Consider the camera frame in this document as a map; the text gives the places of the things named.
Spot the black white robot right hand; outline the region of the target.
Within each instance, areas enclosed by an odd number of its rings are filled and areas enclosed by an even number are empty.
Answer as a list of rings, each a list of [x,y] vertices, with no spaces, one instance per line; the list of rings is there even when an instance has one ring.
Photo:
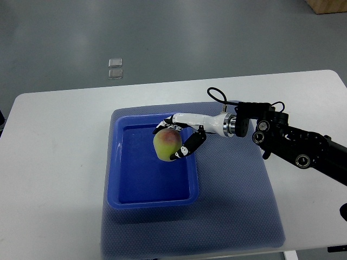
[[[153,134],[166,128],[180,133],[182,146],[170,156],[170,159],[174,161],[193,154],[205,142],[207,134],[232,137],[235,134],[233,126],[235,122],[236,116],[226,112],[217,116],[176,113],[163,119],[156,126]]]

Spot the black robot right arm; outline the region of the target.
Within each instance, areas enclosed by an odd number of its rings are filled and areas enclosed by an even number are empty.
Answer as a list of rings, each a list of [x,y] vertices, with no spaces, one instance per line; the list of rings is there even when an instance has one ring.
[[[289,126],[288,114],[277,112],[274,104],[231,102],[226,97],[220,103],[235,107],[236,113],[223,124],[228,133],[245,137],[249,121],[256,120],[252,140],[264,151],[263,159],[275,154],[297,168],[314,168],[346,184],[346,147],[330,136]]]

